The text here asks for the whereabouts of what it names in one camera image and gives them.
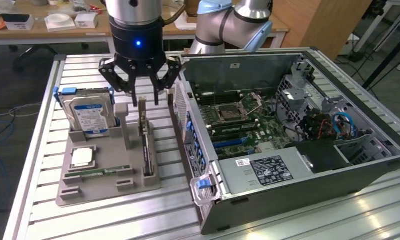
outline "white box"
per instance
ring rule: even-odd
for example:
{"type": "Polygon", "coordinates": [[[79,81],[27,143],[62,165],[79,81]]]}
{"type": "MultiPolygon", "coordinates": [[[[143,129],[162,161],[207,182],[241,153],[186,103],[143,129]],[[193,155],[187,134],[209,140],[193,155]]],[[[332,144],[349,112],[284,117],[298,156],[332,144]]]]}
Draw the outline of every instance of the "white box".
{"type": "Polygon", "coordinates": [[[34,17],[23,14],[2,14],[2,20],[9,30],[31,30],[34,26],[34,17]]]}
{"type": "Polygon", "coordinates": [[[78,29],[94,29],[98,24],[95,15],[95,13],[78,14],[74,18],[75,27],[78,29]]]}
{"type": "Polygon", "coordinates": [[[344,56],[349,55],[353,51],[353,47],[356,46],[358,40],[360,38],[356,35],[350,34],[338,55],[344,55],[344,56]]]}
{"type": "Polygon", "coordinates": [[[67,21],[59,23],[47,21],[47,18],[45,18],[43,21],[45,21],[46,31],[49,33],[75,29],[75,24],[71,18],[69,18],[67,21]]]}

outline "blue pcie slot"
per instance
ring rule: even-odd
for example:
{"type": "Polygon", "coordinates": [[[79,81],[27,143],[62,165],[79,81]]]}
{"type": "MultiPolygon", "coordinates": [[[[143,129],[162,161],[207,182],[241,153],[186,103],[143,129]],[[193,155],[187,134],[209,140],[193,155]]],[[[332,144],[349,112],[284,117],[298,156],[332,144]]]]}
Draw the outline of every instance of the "blue pcie slot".
{"type": "Polygon", "coordinates": [[[244,144],[246,142],[246,140],[248,140],[248,138],[244,137],[237,140],[217,142],[217,143],[213,143],[213,148],[218,149],[218,148],[223,148],[223,147],[237,146],[237,145],[244,144]]]}

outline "sticker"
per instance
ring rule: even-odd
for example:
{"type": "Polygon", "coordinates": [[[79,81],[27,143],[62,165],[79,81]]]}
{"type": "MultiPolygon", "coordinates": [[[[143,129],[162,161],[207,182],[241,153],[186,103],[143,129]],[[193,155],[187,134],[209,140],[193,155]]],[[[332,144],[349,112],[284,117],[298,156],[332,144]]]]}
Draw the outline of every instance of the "sticker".
{"type": "Polygon", "coordinates": [[[280,156],[268,157],[249,162],[258,183],[262,186],[292,180],[292,174],[280,156]]]}
{"type": "Polygon", "coordinates": [[[105,36],[106,33],[103,33],[103,32],[87,32],[85,35],[86,36],[105,36]]]}
{"type": "Polygon", "coordinates": [[[239,68],[239,63],[231,63],[229,65],[229,69],[238,69],[239,68]]]}
{"type": "Polygon", "coordinates": [[[235,160],[234,163],[237,164],[238,167],[242,167],[250,164],[250,160],[245,158],[245,159],[235,160]]]}
{"type": "Polygon", "coordinates": [[[101,104],[78,105],[73,109],[85,133],[102,134],[107,131],[106,118],[101,115],[103,111],[101,104]]]}

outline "aluminum profile table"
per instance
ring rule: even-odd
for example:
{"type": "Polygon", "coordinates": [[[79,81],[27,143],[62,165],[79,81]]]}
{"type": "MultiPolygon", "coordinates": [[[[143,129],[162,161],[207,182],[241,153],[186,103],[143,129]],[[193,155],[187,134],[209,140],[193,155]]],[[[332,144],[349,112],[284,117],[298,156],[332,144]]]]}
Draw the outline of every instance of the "aluminum profile table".
{"type": "MultiPolygon", "coordinates": [[[[400,134],[400,120],[370,97],[328,58],[305,48],[376,114],[400,134]]],[[[356,194],[321,202],[281,215],[199,235],[199,222],[191,202],[181,155],[166,106],[166,95],[153,104],[149,80],[138,78],[135,91],[147,98],[147,117],[154,125],[158,190],[58,207],[55,196],[63,161],[69,123],[53,99],[54,86],[101,88],[107,86],[98,62],[109,55],[58,56],[51,67],[26,162],[11,207],[3,239],[154,239],[154,240],[266,240],[266,239],[400,239],[400,170],[384,175],[356,194]]],[[[328,96],[333,85],[314,80],[328,96]]],[[[131,99],[115,94],[117,103],[129,104],[127,122],[137,121],[131,99]]]]}

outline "wooden desk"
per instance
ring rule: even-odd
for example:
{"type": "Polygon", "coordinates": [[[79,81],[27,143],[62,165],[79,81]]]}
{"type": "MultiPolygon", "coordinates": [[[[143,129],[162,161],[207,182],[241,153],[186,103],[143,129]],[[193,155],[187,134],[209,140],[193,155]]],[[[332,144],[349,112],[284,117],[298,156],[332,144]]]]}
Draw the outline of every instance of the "wooden desk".
{"type": "MultiPolygon", "coordinates": [[[[103,7],[99,0],[86,0],[86,2],[94,6],[103,7]]],[[[22,14],[30,14],[35,18],[33,29],[30,31],[14,31],[1,29],[0,30],[0,45],[34,45],[34,44],[63,44],[63,43],[91,43],[105,42],[109,46],[109,52],[113,53],[114,43],[109,27],[109,15],[103,12],[97,16],[95,28],[77,28],[73,30],[47,32],[43,18],[49,15],[49,11],[55,10],[57,6],[34,6],[29,0],[18,0],[15,7],[22,14]]],[[[174,9],[169,7],[162,8],[162,17],[169,18],[170,11],[174,9]]],[[[274,41],[270,44],[272,48],[278,48],[285,37],[285,33],[289,31],[288,26],[276,18],[270,17],[273,22],[270,37],[274,37],[274,41]]],[[[195,31],[181,31],[175,28],[174,24],[163,27],[163,40],[182,40],[194,39],[195,31]]]]}

